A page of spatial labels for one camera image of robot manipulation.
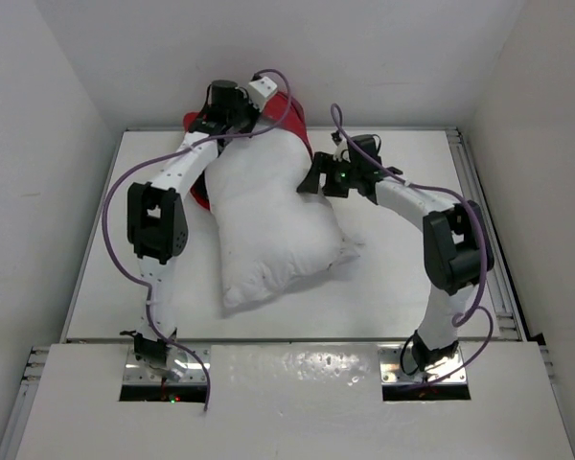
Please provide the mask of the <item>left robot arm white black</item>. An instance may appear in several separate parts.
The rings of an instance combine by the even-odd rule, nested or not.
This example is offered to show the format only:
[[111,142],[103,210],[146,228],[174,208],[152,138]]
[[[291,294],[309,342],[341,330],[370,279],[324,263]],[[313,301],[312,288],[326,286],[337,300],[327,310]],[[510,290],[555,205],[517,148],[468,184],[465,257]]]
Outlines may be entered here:
[[214,80],[202,109],[186,128],[177,156],[146,183],[127,190],[126,235],[137,257],[142,280],[150,286],[143,324],[134,333],[134,353],[156,369],[168,366],[168,338],[176,335],[172,279],[176,258],[188,241],[183,196],[216,160],[230,134],[248,134],[258,123],[276,83],[259,77],[245,87]]

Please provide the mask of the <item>red patterned pillowcase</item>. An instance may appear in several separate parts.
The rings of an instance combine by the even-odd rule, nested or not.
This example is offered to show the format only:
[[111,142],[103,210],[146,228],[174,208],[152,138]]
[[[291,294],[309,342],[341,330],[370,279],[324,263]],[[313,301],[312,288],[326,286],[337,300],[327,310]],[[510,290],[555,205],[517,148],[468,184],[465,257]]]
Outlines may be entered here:
[[[312,158],[313,150],[308,137],[305,112],[302,105],[300,105],[296,99],[292,98],[291,101],[289,101],[288,93],[285,91],[279,91],[266,104],[263,117],[271,122],[278,122],[286,109],[288,109],[287,116],[280,123],[280,128],[296,135],[304,143],[310,158]],[[196,180],[195,184],[190,189],[190,194],[200,207],[207,211],[210,210],[203,174]]]

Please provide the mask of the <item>white pillow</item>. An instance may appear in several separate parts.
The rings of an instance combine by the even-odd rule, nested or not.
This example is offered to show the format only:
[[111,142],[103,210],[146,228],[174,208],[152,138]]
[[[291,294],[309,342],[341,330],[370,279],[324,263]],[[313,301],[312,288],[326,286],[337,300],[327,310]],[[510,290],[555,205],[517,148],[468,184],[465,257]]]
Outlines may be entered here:
[[310,167],[304,141],[276,129],[231,142],[205,169],[218,226],[223,316],[311,288],[360,256],[363,240],[340,227],[330,201],[297,193]]

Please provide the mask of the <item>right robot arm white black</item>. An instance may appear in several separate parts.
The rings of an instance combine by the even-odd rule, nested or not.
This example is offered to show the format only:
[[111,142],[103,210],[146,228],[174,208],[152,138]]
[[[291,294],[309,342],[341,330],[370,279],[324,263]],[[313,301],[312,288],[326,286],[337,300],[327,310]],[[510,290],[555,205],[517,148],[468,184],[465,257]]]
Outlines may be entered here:
[[297,191],[339,198],[356,191],[421,232],[430,293],[422,322],[402,348],[421,373],[455,354],[457,330],[474,312],[467,303],[479,303],[485,277],[494,267],[481,208],[452,190],[414,184],[401,170],[384,167],[376,134],[334,132],[332,139],[334,153],[314,154]]

